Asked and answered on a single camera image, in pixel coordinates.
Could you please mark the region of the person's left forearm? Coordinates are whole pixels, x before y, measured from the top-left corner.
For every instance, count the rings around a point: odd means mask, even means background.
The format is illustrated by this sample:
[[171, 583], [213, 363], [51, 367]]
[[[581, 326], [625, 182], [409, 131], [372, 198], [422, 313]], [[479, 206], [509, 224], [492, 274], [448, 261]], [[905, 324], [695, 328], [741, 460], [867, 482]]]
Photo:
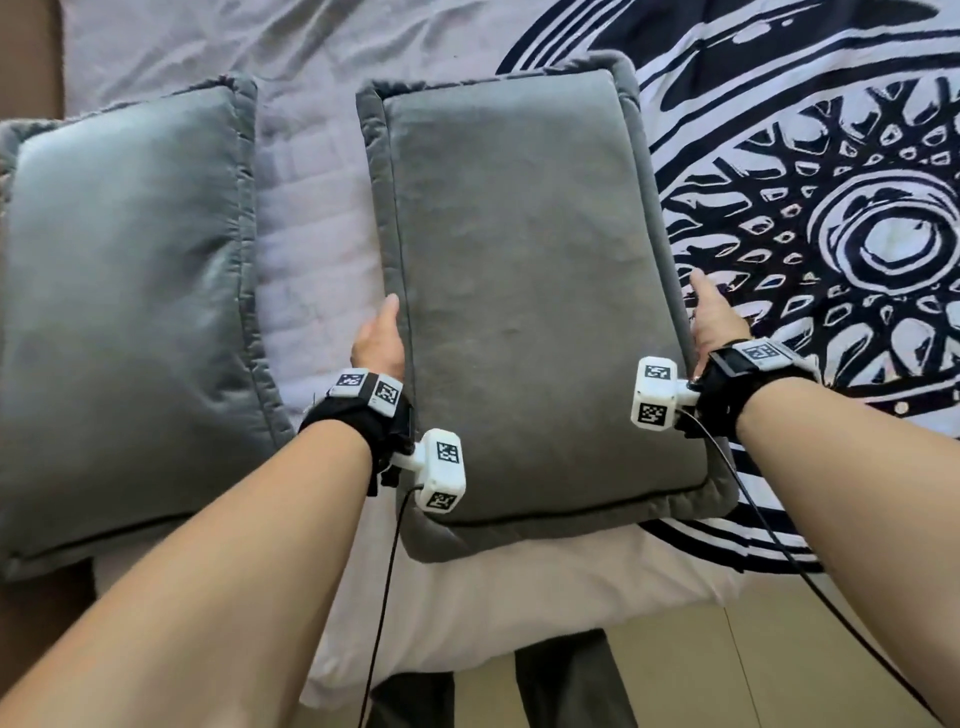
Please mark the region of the person's left forearm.
[[335, 420], [154, 547], [0, 701], [0, 728], [284, 728], [372, 472]]

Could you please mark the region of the person's left hand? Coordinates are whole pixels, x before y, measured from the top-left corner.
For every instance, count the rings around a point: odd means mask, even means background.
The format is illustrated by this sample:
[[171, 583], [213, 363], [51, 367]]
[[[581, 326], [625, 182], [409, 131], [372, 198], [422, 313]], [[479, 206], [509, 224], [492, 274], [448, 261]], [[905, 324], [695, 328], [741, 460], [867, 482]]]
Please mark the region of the person's left hand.
[[398, 327], [399, 313], [399, 297], [389, 294], [377, 313], [361, 326], [355, 336], [350, 352], [353, 368], [403, 381], [406, 360]]

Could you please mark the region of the dark grey pillow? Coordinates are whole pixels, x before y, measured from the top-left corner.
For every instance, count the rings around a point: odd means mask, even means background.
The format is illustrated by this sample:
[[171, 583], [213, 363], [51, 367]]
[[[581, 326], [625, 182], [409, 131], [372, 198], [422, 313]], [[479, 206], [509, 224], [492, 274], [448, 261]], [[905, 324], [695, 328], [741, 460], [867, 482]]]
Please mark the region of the dark grey pillow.
[[635, 73], [606, 51], [357, 92], [416, 425], [465, 449], [459, 503], [402, 517], [415, 561], [738, 502], [715, 446], [630, 419], [642, 357], [696, 359]]

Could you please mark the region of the person's dark grey trousers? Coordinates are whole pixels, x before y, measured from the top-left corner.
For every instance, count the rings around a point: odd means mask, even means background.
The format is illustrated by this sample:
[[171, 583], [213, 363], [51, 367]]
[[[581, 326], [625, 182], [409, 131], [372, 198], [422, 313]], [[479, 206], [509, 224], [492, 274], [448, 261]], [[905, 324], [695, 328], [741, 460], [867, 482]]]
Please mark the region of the person's dark grey trousers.
[[[640, 728], [603, 629], [513, 653], [527, 728]], [[406, 672], [370, 693], [359, 728], [457, 728], [455, 673]]]

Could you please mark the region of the lilac bedspread with black pattern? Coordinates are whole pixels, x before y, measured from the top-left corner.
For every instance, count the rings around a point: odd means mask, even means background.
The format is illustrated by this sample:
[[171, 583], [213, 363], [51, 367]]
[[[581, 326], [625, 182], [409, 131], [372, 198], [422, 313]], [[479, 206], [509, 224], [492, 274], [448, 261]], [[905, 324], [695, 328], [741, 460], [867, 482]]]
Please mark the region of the lilac bedspread with black pattern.
[[[960, 0], [60, 0], [70, 114], [227, 71], [260, 88], [261, 313], [289, 408], [306, 339], [381, 267], [357, 92], [630, 59], [686, 311], [701, 269], [822, 383], [960, 438]], [[741, 445], [721, 517], [639, 523], [741, 574], [823, 572]]]

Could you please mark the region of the person's right forearm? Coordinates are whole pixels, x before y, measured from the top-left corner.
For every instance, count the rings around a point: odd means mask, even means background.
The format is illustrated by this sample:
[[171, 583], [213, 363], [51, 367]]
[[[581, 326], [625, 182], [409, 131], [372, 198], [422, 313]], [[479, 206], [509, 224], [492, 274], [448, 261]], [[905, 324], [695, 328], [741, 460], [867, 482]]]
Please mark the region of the person's right forearm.
[[960, 442], [794, 377], [753, 394], [736, 433], [870, 634], [960, 728]]

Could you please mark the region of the white bed sheet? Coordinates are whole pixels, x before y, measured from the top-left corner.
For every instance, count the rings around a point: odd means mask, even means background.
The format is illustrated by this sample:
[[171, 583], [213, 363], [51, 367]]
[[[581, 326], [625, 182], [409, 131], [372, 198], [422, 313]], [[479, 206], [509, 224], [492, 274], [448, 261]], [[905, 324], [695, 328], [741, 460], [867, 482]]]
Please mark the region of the white bed sheet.
[[[390, 498], [364, 507], [300, 695], [307, 707], [358, 701], [366, 685], [396, 525]], [[745, 576], [638, 526], [528, 540], [442, 564], [399, 546], [373, 683], [461, 672], [543, 640], [700, 601], [727, 601]]]

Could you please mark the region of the person's right hand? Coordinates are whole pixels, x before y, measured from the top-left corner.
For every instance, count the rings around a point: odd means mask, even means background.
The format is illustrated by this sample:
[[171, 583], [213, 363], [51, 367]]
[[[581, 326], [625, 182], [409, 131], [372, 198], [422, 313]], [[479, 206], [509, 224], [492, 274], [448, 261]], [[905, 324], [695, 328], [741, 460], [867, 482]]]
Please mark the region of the person's right hand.
[[691, 326], [698, 359], [692, 375], [694, 380], [702, 376], [711, 353], [731, 343], [753, 338], [749, 323], [738, 315], [726, 297], [723, 319], [716, 322], [696, 322], [693, 318]]

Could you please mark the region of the shiny grey plump pillow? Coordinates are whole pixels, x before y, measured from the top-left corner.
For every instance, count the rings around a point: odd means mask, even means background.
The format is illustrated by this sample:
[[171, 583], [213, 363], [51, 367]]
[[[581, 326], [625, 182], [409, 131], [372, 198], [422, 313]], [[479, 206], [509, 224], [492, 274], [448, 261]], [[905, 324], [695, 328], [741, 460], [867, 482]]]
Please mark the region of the shiny grey plump pillow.
[[257, 307], [258, 88], [0, 123], [0, 580], [161, 539], [295, 429]]

